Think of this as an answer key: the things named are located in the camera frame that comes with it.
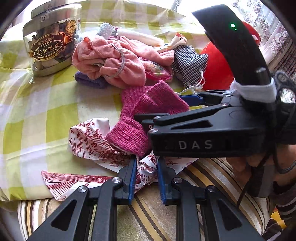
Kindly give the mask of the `yellow checkered tablecloth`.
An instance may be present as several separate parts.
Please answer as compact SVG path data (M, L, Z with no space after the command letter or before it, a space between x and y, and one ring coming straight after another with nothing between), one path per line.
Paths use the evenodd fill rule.
M82 31L100 23L151 34L170 42L183 34L201 51L208 43L196 20L168 9L131 1L82 1ZM121 111L120 89L81 85L69 66L53 75L34 77L23 42L23 24L8 29L1 40L1 201L50 198L42 171L112 175L68 150L69 129L91 118Z

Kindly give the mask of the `glass jar with metal lid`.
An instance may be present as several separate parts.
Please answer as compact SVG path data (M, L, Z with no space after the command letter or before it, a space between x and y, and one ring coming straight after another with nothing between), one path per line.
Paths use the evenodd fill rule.
M48 1L31 12L23 27L23 40L36 77L54 74L72 64L80 37L82 5L74 1Z

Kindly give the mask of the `red white patterned cloth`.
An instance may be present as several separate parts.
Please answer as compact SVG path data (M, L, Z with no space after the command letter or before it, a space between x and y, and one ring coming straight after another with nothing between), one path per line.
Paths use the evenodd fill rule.
M68 149L79 158L88 159L113 172L125 167L132 155L137 158L135 191L158 181L158 156L149 149L147 134L142 125L124 117L114 128L107 118L93 118L79 123L69 130ZM64 201L70 194L85 184L89 188L101 186L107 176L60 174L41 172L44 183L57 201Z

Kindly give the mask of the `purple knitted cloth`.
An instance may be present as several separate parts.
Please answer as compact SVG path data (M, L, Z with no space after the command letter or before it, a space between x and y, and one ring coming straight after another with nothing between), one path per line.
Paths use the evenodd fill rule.
M75 73L74 78L80 84L88 85L98 89L105 89L108 85L107 81L102 76L95 80L92 80L86 74L83 74L80 71Z

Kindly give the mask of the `pink fleece cloth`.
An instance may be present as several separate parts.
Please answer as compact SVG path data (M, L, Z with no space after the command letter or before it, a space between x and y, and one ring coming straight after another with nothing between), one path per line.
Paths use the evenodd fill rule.
M159 53L152 46L125 36L110 40L91 36L77 44L72 64L91 80L104 77L107 83L126 89L145 86L145 68L140 58L170 66L175 55L173 50Z

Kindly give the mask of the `magenta knitted glove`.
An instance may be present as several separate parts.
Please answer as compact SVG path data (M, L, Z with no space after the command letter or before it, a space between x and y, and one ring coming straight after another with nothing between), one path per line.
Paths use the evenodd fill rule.
M121 93L122 110L119 121L105 139L113 146L138 157L150 149L147 129L143 120L157 114L177 114L189 110L182 100L164 81L153 86L130 87Z

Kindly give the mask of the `red thermos flask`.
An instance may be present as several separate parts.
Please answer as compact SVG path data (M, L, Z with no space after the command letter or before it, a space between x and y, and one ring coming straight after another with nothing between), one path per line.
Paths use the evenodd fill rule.
M246 22L241 22L239 24L239 27L242 26L244 26L244 29L247 29L247 32L249 33L248 36L252 36L252 39L254 39L254 44L251 44L251 47L259 45L261 38L258 32ZM231 22L230 27L234 32L237 32L237 21ZM239 56L242 56L243 45L236 42L235 47L236 50L238 50ZM230 84L234 80L234 75L223 53L221 53L212 42L209 42L201 54L208 55L207 67L203 75L206 80L205 84L203 85L203 89L229 89Z

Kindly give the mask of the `black white checkered mask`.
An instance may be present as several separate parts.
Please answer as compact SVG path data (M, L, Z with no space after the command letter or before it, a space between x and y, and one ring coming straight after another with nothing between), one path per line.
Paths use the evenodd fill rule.
M208 54L198 54L192 46L182 45L174 49L175 59L171 68L185 88L202 85L208 64Z

